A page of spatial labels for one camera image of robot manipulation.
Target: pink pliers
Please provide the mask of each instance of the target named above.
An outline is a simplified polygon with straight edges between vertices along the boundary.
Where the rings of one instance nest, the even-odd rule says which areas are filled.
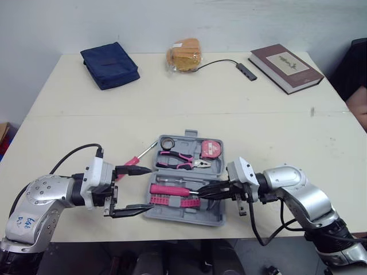
[[[157,162],[157,167],[162,168],[172,168],[172,169],[186,169],[186,170],[192,170],[194,167],[198,168],[209,168],[212,166],[210,162],[207,162],[202,159],[195,159],[191,155],[185,155],[179,152],[175,151],[159,151],[160,156],[173,156],[179,159],[182,159],[184,161],[187,161],[186,163],[180,163],[180,164],[168,164],[164,162]]]

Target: bread in plastic bag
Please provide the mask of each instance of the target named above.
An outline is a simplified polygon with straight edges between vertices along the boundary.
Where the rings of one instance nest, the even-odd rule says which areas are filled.
[[[171,70],[181,72],[195,70],[201,62],[199,40],[187,38],[175,42],[167,51],[166,59]]]

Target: pink screwdriver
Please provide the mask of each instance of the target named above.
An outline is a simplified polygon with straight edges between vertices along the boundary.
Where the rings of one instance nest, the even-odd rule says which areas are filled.
[[[140,158],[145,155],[146,153],[149,152],[149,150],[151,150],[154,146],[156,146],[158,143],[158,141],[156,140],[154,143],[152,143],[151,146],[149,146],[144,152],[142,152],[140,155],[138,156],[134,156],[132,159],[130,159],[127,163],[125,163],[124,165],[136,165],[140,162]],[[125,175],[119,175],[119,178],[116,181],[119,181],[121,178],[123,178]]]
[[[183,187],[163,186],[157,184],[152,184],[150,186],[150,193],[160,195],[181,196],[181,197],[188,197],[189,195],[199,194],[199,192],[191,191],[190,189]]]

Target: cardboard box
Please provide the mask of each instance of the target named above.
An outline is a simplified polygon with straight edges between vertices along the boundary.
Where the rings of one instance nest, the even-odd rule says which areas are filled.
[[[9,124],[1,123],[0,124],[0,144],[2,143],[8,131],[9,131]]]

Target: navy blue pouch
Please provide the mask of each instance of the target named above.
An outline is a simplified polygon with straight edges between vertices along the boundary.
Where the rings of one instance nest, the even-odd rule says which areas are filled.
[[[106,90],[140,78],[138,66],[117,42],[82,50],[84,65],[101,90]]]

